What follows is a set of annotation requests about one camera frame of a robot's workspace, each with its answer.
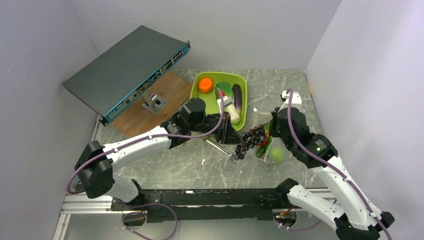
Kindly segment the red apple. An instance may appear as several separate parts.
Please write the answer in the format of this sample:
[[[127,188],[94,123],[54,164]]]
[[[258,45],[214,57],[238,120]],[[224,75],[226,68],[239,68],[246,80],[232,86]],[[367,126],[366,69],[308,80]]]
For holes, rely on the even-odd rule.
[[[266,146],[266,145],[268,144],[268,142],[269,142],[269,138],[270,138],[270,135],[269,135],[269,133],[266,131],[266,132],[264,133],[264,135],[261,135],[261,136],[260,136],[260,138],[259,138],[259,142],[258,142],[258,145],[259,145],[259,146]]]

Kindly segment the clear zip top bag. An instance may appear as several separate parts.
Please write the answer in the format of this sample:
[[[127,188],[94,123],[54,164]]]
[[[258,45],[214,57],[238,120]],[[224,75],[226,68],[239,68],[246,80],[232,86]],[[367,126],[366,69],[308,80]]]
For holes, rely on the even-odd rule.
[[[257,126],[259,126],[259,125],[264,125],[264,127],[265,127],[265,130],[267,131],[267,132],[269,132],[269,130],[270,130],[270,123],[271,123],[271,120],[272,120],[272,115],[270,114],[270,113],[265,113],[265,112],[260,112],[260,111],[258,111],[255,107],[253,108],[253,112],[254,112],[254,115],[253,115],[253,126],[254,127],[257,127]],[[256,152],[256,150],[260,147],[260,146],[255,146],[253,149],[254,149],[254,156],[258,159],[258,160],[261,160],[261,161],[263,161],[263,162],[265,162],[266,164],[273,164],[273,163],[269,163],[269,161],[268,161],[268,152],[269,152],[269,150],[271,150],[272,148],[282,148],[282,149],[284,149],[285,150],[285,152],[284,152],[284,159],[283,159],[283,161],[285,160],[285,154],[288,152],[287,151],[287,149],[286,149],[286,147],[284,146],[284,144],[283,144],[283,142],[282,142],[282,140],[280,139],[280,138],[275,138],[275,139],[273,139],[271,136],[269,137],[269,140],[268,140],[268,144],[266,145],[266,146],[268,146],[268,148],[267,148],[267,152],[266,152],[266,154],[265,154],[265,156],[264,156],[264,158],[263,159],[261,159],[261,158],[257,158],[256,157],[256,154],[255,154],[255,152]]]

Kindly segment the black grape bunch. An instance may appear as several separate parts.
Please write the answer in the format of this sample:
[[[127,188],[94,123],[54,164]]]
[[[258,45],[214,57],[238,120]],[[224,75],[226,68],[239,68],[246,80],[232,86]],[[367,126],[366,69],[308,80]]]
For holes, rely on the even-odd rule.
[[[259,139],[266,132],[265,126],[260,124],[247,132],[241,134],[243,138],[243,143],[238,144],[235,148],[235,154],[238,156],[238,160],[243,160],[248,150],[253,149],[256,146],[259,146]]]

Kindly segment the green apple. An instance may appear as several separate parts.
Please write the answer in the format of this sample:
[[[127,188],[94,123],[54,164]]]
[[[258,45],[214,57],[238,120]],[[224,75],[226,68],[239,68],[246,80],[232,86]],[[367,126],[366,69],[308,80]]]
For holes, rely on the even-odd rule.
[[[278,163],[284,160],[285,150],[280,147],[273,147],[268,151],[267,159],[271,164]]]

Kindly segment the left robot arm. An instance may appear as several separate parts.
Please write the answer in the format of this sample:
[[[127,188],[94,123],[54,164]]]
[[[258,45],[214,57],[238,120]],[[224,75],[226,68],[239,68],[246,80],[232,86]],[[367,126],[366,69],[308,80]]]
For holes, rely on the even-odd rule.
[[[214,135],[219,144],[244,143],[228,112],[206,114],[206,103],[200,98],[191,98],[171,118],[145,133],[115,143],[101,145],[95,140],[87,144],[75,165],[73,177],[79,178],[82,192],[89,199],[108,195],[137,210],[144,203],[140,185],[120,177],[116,171],[143,156],[165,152],[190,139],[209,135]]]

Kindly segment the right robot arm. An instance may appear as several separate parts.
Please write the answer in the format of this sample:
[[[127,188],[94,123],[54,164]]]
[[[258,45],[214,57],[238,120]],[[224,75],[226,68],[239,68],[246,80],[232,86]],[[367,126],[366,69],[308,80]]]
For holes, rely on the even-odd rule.
[[[288,178],[275,189],[276,203],[282,208],[292,204],[309,211],[341,240],[377,240],[381,231],[387,234],[394,216],[381,211],[364,195],[330,140],[310,132],[305,115],[295,107],[277,107],[271,116],[270,136],[281,139],[287,150],[325,183],[337,201],[330,203]]]

